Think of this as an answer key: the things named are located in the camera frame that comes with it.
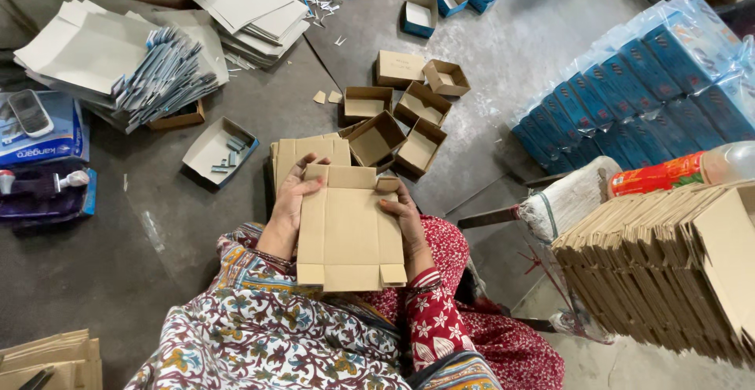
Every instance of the gray floor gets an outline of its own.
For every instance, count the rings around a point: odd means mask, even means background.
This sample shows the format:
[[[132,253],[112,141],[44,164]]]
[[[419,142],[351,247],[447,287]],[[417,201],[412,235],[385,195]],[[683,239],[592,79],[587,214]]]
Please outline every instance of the gray floor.
[[[42,26],[61,1],[23,0],[18,6]],[[119,13],[151,8],[124,0],[94,1]],[[400,0],[363,1],[355,11],[370,7],[391,13],[375,15],[371,26],[352,23],[350,31],[373,29],[375,34],[349,36],[338,55],[348,73],[368,76],[379,48],[407,52],[411,44],[418,50],[421,44],[395,33]],[[438,45],[424,54],[458,59],[474,76],[474,90],[455,103],[444,125],[448,142],[430,173],[412,185],[420,207],[448,213],[455,221],[524,197],[517,182],[542,172],[507,132],[505,119],[591,40],[643,7],[640,0],[498,0],[483,16],[468,11],[460,16],[476,26],[466,33],[471,42],[465,42],[458,23],[439,28],[423,49]],[[346,7],[331,18],[337,17],[348,17]],[[390,32],[380,33],[385,26]],[[444,36],[450,29],[456,37]],[[461,49],[464,55],[455,54]],[[320,57],[328,65],[326,53]],[[217,237],[242,221],[265,220],[263,165],[269,143],[337,129],[335,106],[312,102],[317,91],[338,88],[334,70],[331,65],[336,81],[301,39],[273,70],[234,72],[238,77],[207,103],[207,120],[228,116],[255,134],[260,147],[219,191],[198,184],[181,167],[206,125],[169,132],[139,129],[124,136],[94,120],[90,164],[99,173],[97,214],[40,234],[0,229],[0,286],[5,289],[0,346],[88,327],[100,337],[106,388],[120,388],[156,347],[168,308],[194,297],[217,270]],[[520,226],[514,222],[465,232],[488,293],[508,306],[538,277],[537,272],[522,276],[529,266],[516,254],[528,252]]]

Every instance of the woman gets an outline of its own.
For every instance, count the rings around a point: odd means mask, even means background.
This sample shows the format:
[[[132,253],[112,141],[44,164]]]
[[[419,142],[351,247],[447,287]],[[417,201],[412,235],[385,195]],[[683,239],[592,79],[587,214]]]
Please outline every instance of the woman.
[[[264,230],[244,224],[221,237],[220,273],[171,309],[159,348],[126,388],[561,388],[562,360],[534,331],[500,315],[461,317],[452,297],[466,241],[448,222],[420,216],[403,184],[399,201],[381,208],[401,227],[407,288],[360,298],[298,287],[301,202],[322,186],[301,176],[316,158],[291,169]],[[404,315],[402,339],[391,320]],[[403,342],[413,367],[401,374]]]

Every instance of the plastic bottle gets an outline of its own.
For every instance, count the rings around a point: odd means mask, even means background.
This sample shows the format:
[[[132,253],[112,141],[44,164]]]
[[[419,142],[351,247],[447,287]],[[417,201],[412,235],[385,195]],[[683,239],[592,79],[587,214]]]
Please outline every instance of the plastic bottle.
[[[706,184],[724,184],[755,178],[755,141],[725,144],[706,151],[700,159]]]

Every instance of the cardboard box blank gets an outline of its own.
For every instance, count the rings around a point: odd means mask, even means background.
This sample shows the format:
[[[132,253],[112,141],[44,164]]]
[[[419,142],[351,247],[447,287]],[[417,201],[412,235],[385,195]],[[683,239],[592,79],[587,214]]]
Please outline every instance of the cardboard box blank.
[[[393,115],[407,126],[413,126],[417,119],[423,117],[440,127],[446,121],[446,115],[450,110],[451,103],[444,97],[433,94],[425,85],[412,83],[401,96]]]
[[[371,119],[393,107],[393,89],[374,86],[346,86],[344,116],[347,120]]]
[[[304,179],[323,188],[301,205],[297,280],[324,291],[379,291],[406,284],[401,229],[381,199],[397,201],[398,178],[372,167],[310,164]]]
[[[231,149],[226,146],[228,138],[236,136],[246,146],[238,154],[235,168],[229,169],[228,173],[213,173],[212,166],[221,164],[222,159],[227,159]],[[227,117],[221,117],[202,132],[194,141],[184,156],[184,164],[194,169],[202,177],[217,186],[224,185],[233,176],[242,164],[249,158],[259,142],[254,135],[245,131],[241,126],[233,123]]]
[[[421,55],[402,54],[380,50],[377,54],[377,84],[406,88],[412,81],[424,83],[424,58]]]
[[[470,90],[470,83],[458,64],[430,60],[422,68],[429,87],[443,96],[462,96]]]
[[[406,143],[396,155],[396,161],[417,176],[422,176],[433,164],[445,140],[445,132],[420,117],[409,132]]]
[[[387,111],[368,120],[346,139],[356,162],[365,167],[373,166],[406,142],[406,136]]]

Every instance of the cardboard flap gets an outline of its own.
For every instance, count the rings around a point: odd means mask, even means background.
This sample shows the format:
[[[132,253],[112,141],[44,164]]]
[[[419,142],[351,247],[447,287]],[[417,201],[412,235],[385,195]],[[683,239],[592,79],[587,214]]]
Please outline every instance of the cardboard flap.
[[[377,179],[375,191],[396,192],[399,190],[399,179],[396,176],[381,176]]]
[[[380,281],[383,287],[404,287],[406,285],[404,265],[380,265]]]
[[[299,285],[323,285],[326,282],[325,265],[296,264],[296,280]]]

